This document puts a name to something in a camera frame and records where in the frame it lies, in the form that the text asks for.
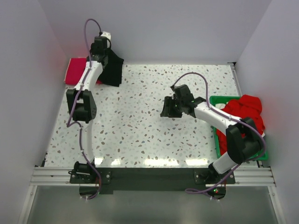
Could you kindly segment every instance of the floor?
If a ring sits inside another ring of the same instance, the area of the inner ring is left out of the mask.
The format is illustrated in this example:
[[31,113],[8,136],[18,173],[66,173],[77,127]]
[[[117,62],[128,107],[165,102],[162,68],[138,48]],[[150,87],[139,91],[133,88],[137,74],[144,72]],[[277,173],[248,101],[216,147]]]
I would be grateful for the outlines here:
[[[209,96],[237,96],[229,65],[123,65],[120,87],[96,86],[93,97],[97,116],[93,123],[93,153],[97,167],[207,167],[217,159],[214,133],[205,121],[183,115],[161,118],[170,86],[186,72],[207,78]],[[187,84],[194,97],[205,98],[200,77],[188,75],[178,84]],[[78,145],[78,127],[66,127],[66,97],[51,137],[46,167],[73,167],[83,161]],[[248,162],[243,167],[256,167]]]

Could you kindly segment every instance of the table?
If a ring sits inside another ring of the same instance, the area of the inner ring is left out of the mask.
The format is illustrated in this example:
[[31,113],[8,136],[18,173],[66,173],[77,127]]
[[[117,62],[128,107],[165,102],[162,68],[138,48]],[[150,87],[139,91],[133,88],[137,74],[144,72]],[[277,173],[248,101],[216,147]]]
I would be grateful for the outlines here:
[[[183,115],[161,118],[170,86],[186,72],[207,78],[209,96],[237,96],[230,65],[125,64],[120,87],[98,85],[93,91],[97,116],[93,123],[93,153],[97,167],[206,168],[217,159],[212,127],[205,121]],[[187,84],[194,97],[205,98],[205,85],[196,75]],[[65,94],[51,137],[45,167],[72,167],[81,158],[78,127],[66,127]],[[248,162],[243,167],[256,167]]]

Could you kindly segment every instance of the metal frame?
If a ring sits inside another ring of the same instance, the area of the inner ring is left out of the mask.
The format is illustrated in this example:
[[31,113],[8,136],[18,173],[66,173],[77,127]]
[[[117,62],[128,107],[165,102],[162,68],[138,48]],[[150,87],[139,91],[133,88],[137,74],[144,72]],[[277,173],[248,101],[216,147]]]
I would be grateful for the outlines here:
[[[238,94],[242,92],[236,76],[235,66],[231,64],[231,69],[237,86]],[[28,193],[23,205],[19,224],[25,224],[28,221],[30,211],[33,205],[34,197],[38,186],[90,186],[91,184],[70,184],[70,175],[73,168],[59,167],[36,167],[31,177]],[[282,207],[277,197],[276,185],[272,175],[271,168],[238,168],[235,172],[235,184],[227,184],[230,187],[268,187],[273,208],[279,224],[285,224],[286,220]]]

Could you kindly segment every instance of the red fabric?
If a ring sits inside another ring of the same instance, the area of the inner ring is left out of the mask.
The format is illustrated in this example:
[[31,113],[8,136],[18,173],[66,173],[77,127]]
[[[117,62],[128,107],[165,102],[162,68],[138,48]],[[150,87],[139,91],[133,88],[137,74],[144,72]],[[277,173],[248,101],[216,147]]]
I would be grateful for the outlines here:
[[71,58],[69,67],[67,68],[65,74],[65,84],[67,85],[76,85],[86,66],[86,58]]
[[[265,126],[263,125],[263,119],[260,116],[262,112],[262,103],[258,97],[243,95],[239,100],[230,100],[222,110],[240,118],[252,118],[258,132],[263,134]],[[227,151],[226,136],[219,130],[217,130],[216,134],[219,138],[220,154],[223,155]]]

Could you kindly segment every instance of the green basket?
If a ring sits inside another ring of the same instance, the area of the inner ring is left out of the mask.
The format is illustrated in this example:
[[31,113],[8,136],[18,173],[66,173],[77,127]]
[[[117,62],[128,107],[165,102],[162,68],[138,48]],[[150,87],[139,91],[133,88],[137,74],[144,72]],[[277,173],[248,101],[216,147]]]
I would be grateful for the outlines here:
[[[215,106],[216,104],[226,104],[231,99],[240,99],[240,97],[210,96],[210,103],[213,106]],[[213,130],[214,130],[214,139],[215,139],[215,146],[216,146],[217,158],[220,158],[221,155],[220,155],[219,139],[218,139],[218,135],[216,134],[216,130],[217,129],[215,127],[213,127]],[[254,158],[254,157],[258,156],[260,153],[262,153],[262,152],[261,151],[258,152],[257,154],[255,154],[251,158]],[[268,159],[268,153],[266,152],[263,156],[261,156],[257,160],[261,161],[261,160],[267,160],[267,159]]]

